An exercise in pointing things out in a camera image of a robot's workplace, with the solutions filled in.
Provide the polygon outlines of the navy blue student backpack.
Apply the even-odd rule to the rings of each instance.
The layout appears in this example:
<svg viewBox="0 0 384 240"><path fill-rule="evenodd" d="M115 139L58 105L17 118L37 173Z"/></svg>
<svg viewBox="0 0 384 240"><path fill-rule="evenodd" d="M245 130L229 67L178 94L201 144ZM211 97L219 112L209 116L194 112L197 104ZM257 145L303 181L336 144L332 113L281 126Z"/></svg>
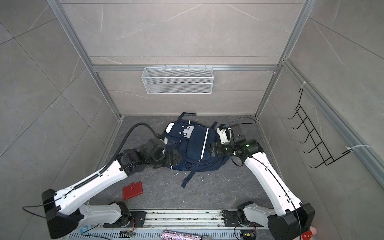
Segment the navy blue student backpack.
<svg viewBox="0 0 384 240"><path fill-rule="evenodd" d="M210 146L220 142L217 133L217 122L206 127L191 120L184 120L185 115L192 113L183 112L175 122L171 122L163 132L168 143L166 150L177 150L182 156L179 164L171 164L170 169L176 171L189 171L190 174L183 180L182 188L192 179L196 172L216 171L229 159L228 156L212 156Z"/></svg>

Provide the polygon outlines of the red wallet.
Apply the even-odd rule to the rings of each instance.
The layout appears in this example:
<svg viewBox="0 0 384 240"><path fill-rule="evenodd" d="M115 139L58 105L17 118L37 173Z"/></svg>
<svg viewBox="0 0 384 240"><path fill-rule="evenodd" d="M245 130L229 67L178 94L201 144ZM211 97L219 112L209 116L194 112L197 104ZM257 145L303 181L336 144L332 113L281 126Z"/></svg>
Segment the red wallet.
<svg viewBox="0 0 384 240"><path fill-rule="evenodd" d="M129 200L143 194L142 182L131 183L126 187L123 187L123 200Z"/></svg>

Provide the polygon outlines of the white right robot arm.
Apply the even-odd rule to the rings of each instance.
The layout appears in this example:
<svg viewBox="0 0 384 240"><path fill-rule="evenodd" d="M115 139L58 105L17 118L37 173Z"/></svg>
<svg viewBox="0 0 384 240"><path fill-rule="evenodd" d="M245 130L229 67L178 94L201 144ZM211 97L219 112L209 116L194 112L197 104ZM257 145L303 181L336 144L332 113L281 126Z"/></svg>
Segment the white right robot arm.
<svg viewBox="0 0 384 240"><path fill-rule="evenodd" d="M255 223L269 229L276 240L311 240L317 233L312 227L315 210L287 187L272 167L264 149L255 139L247 140L241 126L220 125L217 128L219 142L210 144L213 157L238 158L240 167L247 167L257 178L273 207L261 207L247 202L238 207L240 225Z"/></svg>

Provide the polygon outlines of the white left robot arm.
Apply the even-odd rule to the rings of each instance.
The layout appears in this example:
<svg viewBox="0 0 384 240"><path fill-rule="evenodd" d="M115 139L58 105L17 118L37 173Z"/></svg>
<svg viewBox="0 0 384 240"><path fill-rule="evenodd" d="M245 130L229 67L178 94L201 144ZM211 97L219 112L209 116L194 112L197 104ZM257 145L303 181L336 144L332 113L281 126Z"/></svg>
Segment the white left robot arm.
<svg viewBox="0 0 384 240"><path fill-rule="evenodd" d="M116 228L132 224L132 215L124 202L103 206L87 206L86 202L148 165L166 168L178 165L182 155L177 150L167 150L166 143L158 138L151 139L139 149L119 152L112 162L70 187L43 192L42 207L50 237L62 238L82 226Z"/></svg>

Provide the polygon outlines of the purple glitter microphone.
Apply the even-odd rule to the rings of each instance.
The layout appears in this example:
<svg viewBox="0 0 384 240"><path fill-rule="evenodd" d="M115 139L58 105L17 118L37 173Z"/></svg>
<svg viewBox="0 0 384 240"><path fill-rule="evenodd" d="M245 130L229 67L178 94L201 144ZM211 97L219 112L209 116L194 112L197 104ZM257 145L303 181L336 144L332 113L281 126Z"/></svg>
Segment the purple glitter microphone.
<svg viewBox="0 0 384 240"><path fill-rule="evenodd" d="M161 240L211 240L210 236L200 236L190 233L181 233L164 230L161 234Z"/></svg>

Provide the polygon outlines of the pink plush toy red heart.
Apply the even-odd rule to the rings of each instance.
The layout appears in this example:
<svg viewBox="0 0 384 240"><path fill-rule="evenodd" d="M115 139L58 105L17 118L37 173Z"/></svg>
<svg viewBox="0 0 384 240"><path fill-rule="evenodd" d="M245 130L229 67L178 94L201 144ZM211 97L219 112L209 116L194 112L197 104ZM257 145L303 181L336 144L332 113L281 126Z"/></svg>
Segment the pink plush toy red heart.
<svg viewBox="0 0 384 240"><path fill-rule="evenodd" d="M301 235L300 240L312 240L313 237L318 233L317 228L310 226L309 230Z"/></svg>

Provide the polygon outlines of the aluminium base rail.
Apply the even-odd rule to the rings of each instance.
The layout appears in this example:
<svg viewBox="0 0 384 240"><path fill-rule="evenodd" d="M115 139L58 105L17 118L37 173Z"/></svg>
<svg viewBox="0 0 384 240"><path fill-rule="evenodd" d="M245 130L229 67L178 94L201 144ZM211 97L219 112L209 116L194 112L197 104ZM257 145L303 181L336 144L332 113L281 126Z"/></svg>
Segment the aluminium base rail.
<svg viewBox="0 0 384 240"><path fill-rule="evenodd" d="M159 240L164 231L199 236L202 240L271 240L266 227L258 224L240 225L226 219L222 210L134 210L136 226L126 228L82 227L66 240Z"/></svg>

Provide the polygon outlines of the black wall hook rack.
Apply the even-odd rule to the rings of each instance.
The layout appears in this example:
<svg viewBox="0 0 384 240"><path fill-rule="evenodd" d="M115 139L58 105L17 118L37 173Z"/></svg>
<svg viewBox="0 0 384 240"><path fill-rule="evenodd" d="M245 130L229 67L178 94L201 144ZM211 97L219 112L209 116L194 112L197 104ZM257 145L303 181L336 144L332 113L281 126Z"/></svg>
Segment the black wall hook rack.
<svg viewBox="0 0 384 240"><path fill-rule="evenodd" d="M310 166L311 169L316 169L322 165L329 166L332 163L335 163L337 160L345 157L349 153L352 153L352 150L346 150L342 152L342 154L335 158L331 154L329 148L327 147L327 144L324 142L323 138L320 135L320 132L316 129L315 125L313 124L312 120L309 118L308 114L304 110L303 106L301 105L301 99L303 97L303 89L300 89L299 94L299 100L295 107L295 112L291 117L287 117L288 120L294 120L298 119L300 120L300 123L296 127L292 127L293 130L299 130L301 127L303 127L306 132L306 138L303 141L299 141L300 144L304 145L307 142L311 142L313 147L308 151L303 151L304 154L309 155L313 151L317 152L321 158L321 161L319 164L315 164L314 166Z"/></svg>

